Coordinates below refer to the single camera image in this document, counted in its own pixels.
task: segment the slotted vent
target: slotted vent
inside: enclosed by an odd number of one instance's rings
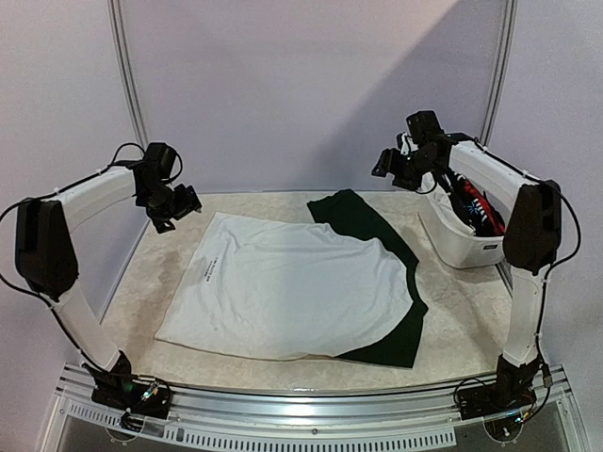
[[[120,429],[120,415],[113,410],[87,405],[71,400],[70,416],[93,424]],[[219,435],[202,432],[186,424],[179,427],[165,426],[163,436],[140,436],[160,439],[164,443],[187,445],[195,449],[218,452],[397,452],[436,450],[456,445],[453,428],[388,437],[382,440],[272,440],[246,439],[235,435]]]

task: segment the robotic arm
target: robotic arm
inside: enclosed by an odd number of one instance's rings
[[[548,366],[540,352],[539,334],[545,274],[555,262],[561,244],[561,194],[553,181],[539,181],[488,153],[465,134],[445,134],[432,111],[407,119],[418,149],[402,154],[399,148],[382,151],[372,174],[394,175],[393,185],[417,191],[424,174],[442,174],[448,168],[463,174],[502,202],[511,212],[503,239],[505,258],[512,266],[511,325],[498,358],[494,385],[458,392],[463,418],[519,408],[531,390],[534,376],[543,370],[550,387]]]
[[[170,187],[176,158],[182,169],[173,148],[151,143],[140,160],[112,162],[54,195],[23,200],[18,204],[15,247],[17,271],[33,295],[52,308],[59,325],[94,367],[86,364],[97,383],[92,399],[163,418],[171,391],[167,383],[159,388],[155,379],[149,384],[131,375],[130,362],[99,325],[78,279],[71,232],[111,205],[134,197],[160,234],[174,229],[173,219],[201,212],[192,186]]]

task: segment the metal bar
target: metal bar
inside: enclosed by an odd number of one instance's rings
[[[147,131],[140,110],[139,96],[136,88],[130,55],[128,51],[127,39],[125,36],[125,26],[123,21],[123,8],[120,0],[108,0],[109,19],[113,31],[113,41],[115,43],[115,53],[122,76],[123,93],[125,101],[130,112],[130,120],[134,128],[134,134],[137,142],[146,148],[149,144]]]
[[[502,86],[504,83],[505,73],[507,72],[509,55],[511,52],[516,12],[517,0],[506,0],[505,12],[498,41],[497,59],[495,62],[492,83],[490,86],[490,94],[488,96],[488,106],[486,108],[486,115],[480,132],[480,141],[485,145],[488,144],[488,141],[492,136],[494,122],[497,116],[498,106],[500,104]]]

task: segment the folded garment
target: folded garment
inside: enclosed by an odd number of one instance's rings
[[[371,240],[378,238],[406,266],[406,282],[413,305],[408,314],[383,339],[366,347],[339,355],[339,358],[361,363],[413,367],[423,331],[423,317],[428,311],[416,289],[416,258],[410,247],[389,223],[352,190],[309,202],[308,208],[317,223],[327,223],[342,235]],[[394,294],[395,302],[404,302],[405,292]]]
[[[216,214],[155,338],[290,360],[370,346],[411,309],[404,264],[326,224]]]

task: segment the white t-shirt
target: white t-shirt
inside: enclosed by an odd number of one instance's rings
[[[257,359],[337,356],[384,338],[411,304],[404,264],[376,238],[218,213],[155,338]]]

